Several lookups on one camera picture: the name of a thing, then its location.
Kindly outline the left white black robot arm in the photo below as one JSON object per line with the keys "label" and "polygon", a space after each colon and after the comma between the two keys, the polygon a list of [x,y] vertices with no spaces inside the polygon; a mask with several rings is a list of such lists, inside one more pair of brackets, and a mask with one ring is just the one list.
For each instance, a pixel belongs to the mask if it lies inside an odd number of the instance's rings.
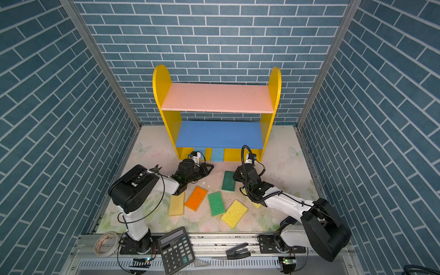
{"label": "left white black robot arm", "polygon": [[160,173],[160,167],[145,168],[136,165],[112,184],[108,195],[122,215],[118,221],[127,228],[121,238],[123,245],[137,254],[147,254],[152,248],[151,230],[144,220],[143,204],[154,190],[177,197],[184,193],[189,183],[196,183],[210,175],[214,165],[206,162],[203,153],[193,151],[181,161],[172,176]]}

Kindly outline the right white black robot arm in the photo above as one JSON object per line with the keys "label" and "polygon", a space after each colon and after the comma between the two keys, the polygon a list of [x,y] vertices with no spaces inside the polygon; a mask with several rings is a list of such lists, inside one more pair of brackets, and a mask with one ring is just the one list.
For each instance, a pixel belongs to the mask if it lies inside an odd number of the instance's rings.
{"label": "right white black robot arm", "polygon": [[242,162],[233,179],[243,183],[246,195],[253,203],[279,210],[300,222],[311,247],[324,260],[334,261],[349,243],[351,231],[327,200],[305,200],[283,192],[262,181],[261,174],[251,162]]}

